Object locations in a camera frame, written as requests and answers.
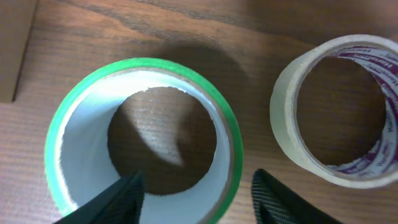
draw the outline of carbon fiber pattern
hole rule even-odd
[[[251,190],[258,224],[341,224],[262,169],[254,173]]]
[[[141,175],[138,175],[125,189],[121,189],[121,193],[105,208],[97,222],[138,224],[144,200],[141,179]]]
[[[299,223],[283,202],[266,185],[258,171],[254,173],[251,193],[258,224]]]
[[[142,174],[121,177],[56,224],[138,224],[143,201]]]

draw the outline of printed label inside tape core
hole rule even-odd
[[[365,46],[348,47],[330,56],[352,60],[372,74],[386,97],[386,123],[380,139],[367,155],[348,164],[328,167],[361,179],[398,169],[398,57]]]

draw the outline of green tape roll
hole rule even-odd
[[[217,147],[208,173],[172,195],[146,194],[141,223],[216,223],[239,187],[243,145],[238,122],[221,93],[197,72],[166,60],[132,58],[98,69],[59,106],[45,143],[45,172],[53,199],[68,215],[119,179],[109,158],[107,130],[129,96],[171,86],[198,99],[215,124]]]

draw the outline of table surface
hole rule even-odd
[[[82,78],[131,57],[159,57],[188,66],[230,103],[242,132],[244,169],[234,202],[220,223],[255,223],[250,186],[258,168],[343,223],[398,223],[398,184],[368,190],[333,185],[290,161],[269,122],[272,88],[289,62],[341,35],[373,34],[398,41],[397,8],[395,0],[41,0],[16,101],[0,105],[0,223],[61,218],[44,174],[47,127]],[[312,73],[298,101],[305,142],[322,162],[336,164],[363,155],[384,122],[380,89],[350,62],[325,60]],[[118,125],[128,121],[141,138],[124,146],[133,144],[143,153],[137,156],[124,146],[110,150],[120,173],[147,169],[156,175],[162,172],[159,168],[173,169],[174,176],[162,179],[163,187],[150,178],[148,183],[154,193],[169,194],[195,184],[206,172],[214,130],[192,97],[153,89],[133,95],[122,108],[109,129],[109,141],[127,138]],[[145,144],[148,136],[157,139]],[[160,155],[174,150],[182,156],[146,167],[161,157],[146,152],[157,149]],[[203,162],[194,164],[198,172],[169,166],[173,158],[189,162],[199,155]],[[145,161],[145,167],[131,167],[124,156]]]

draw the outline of masking tape roll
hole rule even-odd
[[[305,145],[297,126],[297,96],[304,78],[324,57],[352,60],[380,85],[386,100],[386,123],[370,152],[353,162],[326,166]],[[303,54],[280,74],[271,96],[271,126],[286,155],[297,165],[334,184],[368,189],[398,179],[398,45],[372,35],[333,39]]]
[[[62,215],[89,202],[119,179],[107,147],[114,112],[129,96],[169,86],[199,100],[215,125],[209,171],[192,188],[145,194],[140,223],[216,223],[231,204],[243,166],[238,122],[221,93],[193,70],[156,58],[115,62],[93,72],[59,106],[45,143],[45,172]]]

